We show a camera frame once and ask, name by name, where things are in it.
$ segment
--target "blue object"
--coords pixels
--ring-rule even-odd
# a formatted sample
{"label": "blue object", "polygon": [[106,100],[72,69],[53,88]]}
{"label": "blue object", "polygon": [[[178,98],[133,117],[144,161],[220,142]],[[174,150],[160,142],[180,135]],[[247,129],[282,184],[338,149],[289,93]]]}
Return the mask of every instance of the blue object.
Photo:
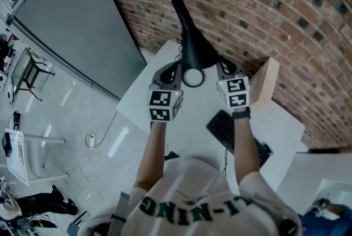
{"label": "blue object", "polygon": [[306,213],[302,219],[303,236],[350,236],[352,235],[352,210],[346,208],[338,219],[316,217]]}

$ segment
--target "person in black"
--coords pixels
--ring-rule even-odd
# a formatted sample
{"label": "person in black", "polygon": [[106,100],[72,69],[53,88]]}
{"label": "person in black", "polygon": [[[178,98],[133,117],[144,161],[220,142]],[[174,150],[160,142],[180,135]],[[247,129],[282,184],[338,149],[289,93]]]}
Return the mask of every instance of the person in black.
{"label": "person in black", "polygon": [[4,220],[16,217],[32,217],[42,213],[60,213],[62,215],[76,215],[78,210],[71,199],[64,202],[64,197],[55,185],[51,193],[39,193],[32,196],[13,198],[9,197],[9,203],[0,204],[0,217]]}

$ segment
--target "white t-shirt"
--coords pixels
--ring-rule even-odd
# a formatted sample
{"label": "white t-shirt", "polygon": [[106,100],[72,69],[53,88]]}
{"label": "white t-shirt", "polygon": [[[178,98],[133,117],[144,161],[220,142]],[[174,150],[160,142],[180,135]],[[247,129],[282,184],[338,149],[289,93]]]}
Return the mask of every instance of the white t-shirt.
{"label": "white t-shirt", "polygon": [[11,206],[11,204],[0,204],[0,217],[2,217],[6,221],[9,221],[9,220],[14,219],[18,216],[21,216],[22,212],[21,212],[20,206],[17,204],[16,200],[15,200],[15,204],[16,204],[16,207],[18,208],[18,212],[16,212],[16,213],[8,212],[6,210],[5,207]]}
{"label": "white t-shirt", "polygon": [[[265,182],[259,172],[247,175],[234,195],[227,180],[207,163],[194,158],[166,162],[164,176],[147,193],[133,188],[122,235],[270,235],[278,236],[276,223],[298,215]],[[116,207],[83,224],[89,228],[110,222]]]}

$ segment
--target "white stand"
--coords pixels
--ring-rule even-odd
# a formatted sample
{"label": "white stand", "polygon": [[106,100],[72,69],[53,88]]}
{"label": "white stand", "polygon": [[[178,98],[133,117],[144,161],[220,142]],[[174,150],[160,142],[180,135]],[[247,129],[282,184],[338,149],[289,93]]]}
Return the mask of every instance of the white stand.
{"label": "white stand", "polygon": [[[7,167],[9,171],[17,178],[17,180],[20,180],[21,182],[29,186],[30,184],[33,184],[33,183],[52,181],[52,180],[57,180],[61,178],[66,178],[69,176],[68,173],[55,175],[52,177],[39,177],[39,178],[29,178],[28,176],[29,163],[28,163],[28,156],[27,156],[28,155],[27,142],[45,141],[48,143],[65,144],[66,141],[64,139],[48,138],[40,135],[25,134],[20,131],[15,131],[10,129],[6,129],[5,132],[10,134],[11,146],[13,151],[11,154],[11,163],[9,163],[9,161],[7,160],[8,162],[7,166],[0,164],[0,167]],[[18,150],[19,146],[21,146],[21,149],[22,149],[23,160],[21,160],[20,158],[20,154]]]}
{"label": "white stand", "polygon": [[56,179],[61,179],[61,178],[66,178],[69,177],[69,174],[62,174],[62,175],[57,175],[57,176],[53,176],[53,177],[39,177],[39,178],[33,178],[29,180],[30,184],[33,183],[38,183],[38,182],[43,182],[43,181],[52,181],[52,180],[56,180]]}
{"label": "white stand", "polygon": [[45,142],[50,142],[50,143],[66,143],[66,140],[64,139],[56,139],[56,138],[48,138],[45,136],[40,136],[40,135],[31,135],[31,134],[27,134],[24,133],[25,137],[28,140],[39,140],[39,141],[45,141]]}

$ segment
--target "brick wall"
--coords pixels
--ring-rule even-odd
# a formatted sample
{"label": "brick wall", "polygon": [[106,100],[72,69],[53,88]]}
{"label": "brick wall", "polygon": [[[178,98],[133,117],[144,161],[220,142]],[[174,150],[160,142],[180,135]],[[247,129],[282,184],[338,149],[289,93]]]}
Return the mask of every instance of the brick wall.
{"label": "brick wall", "polygon": [[[181,26],[171,0],[117,0],[153,53]],[[306,126],[310,148],[351,145],[352,0],[184,0],[220,53],[253,74],[280,62],[274,100]]]}

